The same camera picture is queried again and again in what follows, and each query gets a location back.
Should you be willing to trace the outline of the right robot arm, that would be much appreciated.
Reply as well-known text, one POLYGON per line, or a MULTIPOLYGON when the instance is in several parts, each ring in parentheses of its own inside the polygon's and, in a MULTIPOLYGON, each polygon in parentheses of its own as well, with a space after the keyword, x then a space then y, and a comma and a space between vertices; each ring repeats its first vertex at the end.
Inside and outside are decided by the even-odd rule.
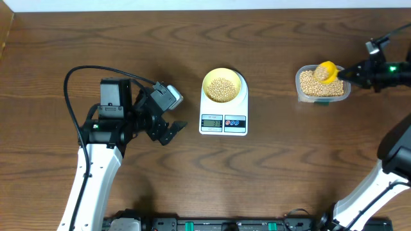
MULTIPOLYGON (((380 92, 387 87, 410 86, 410 60, 366 60, 338 73, 340 80, 380 92)), ((399 193, 410 188, 410 116, 380 142, 372 171, 318 222, 317 230, 363 230, 366 222, 399 193)))

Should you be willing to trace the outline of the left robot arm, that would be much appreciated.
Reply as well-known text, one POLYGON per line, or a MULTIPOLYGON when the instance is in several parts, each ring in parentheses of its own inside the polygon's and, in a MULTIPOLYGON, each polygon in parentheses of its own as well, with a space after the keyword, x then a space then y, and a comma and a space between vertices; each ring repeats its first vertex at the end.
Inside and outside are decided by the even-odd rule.
POLYGON ((187 125, 162 118, 183 100, 175 87, 160 82, 141 86, 133 98, 132 83, 131 79, 103 79, 100 102, 90 108, 84 124, 76 127, 78 163, 59 230, 101 230, 127 144, 144 132, 165 146, 187 125))

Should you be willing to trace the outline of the yellow measuring scoop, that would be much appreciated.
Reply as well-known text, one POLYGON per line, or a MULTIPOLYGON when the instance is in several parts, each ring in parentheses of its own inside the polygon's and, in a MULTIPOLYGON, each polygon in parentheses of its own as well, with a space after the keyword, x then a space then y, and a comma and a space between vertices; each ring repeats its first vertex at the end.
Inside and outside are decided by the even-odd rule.
POLYGON ((313 77, 321 84, 329 85, 338 80, 340 70, 331 61, 322 62, 314 70, 313 77))

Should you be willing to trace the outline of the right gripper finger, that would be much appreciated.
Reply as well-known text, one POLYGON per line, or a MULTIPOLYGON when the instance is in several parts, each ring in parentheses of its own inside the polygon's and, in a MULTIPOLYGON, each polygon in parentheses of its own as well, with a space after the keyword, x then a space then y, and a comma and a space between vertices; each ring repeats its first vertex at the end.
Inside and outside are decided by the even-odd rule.
POLYGON ((340 77, 340 80, 347 81, 352 85, 355 85, 361 89, 366 88, 366 81, 360 76, 354 76, 354 77, 340 77))
POLYGON ((338 79, 359 79, 366 77, 366 67, 368 66, 367 62, 360 62, 354 64, 347 69, 339 71, 337 74, 338 79))

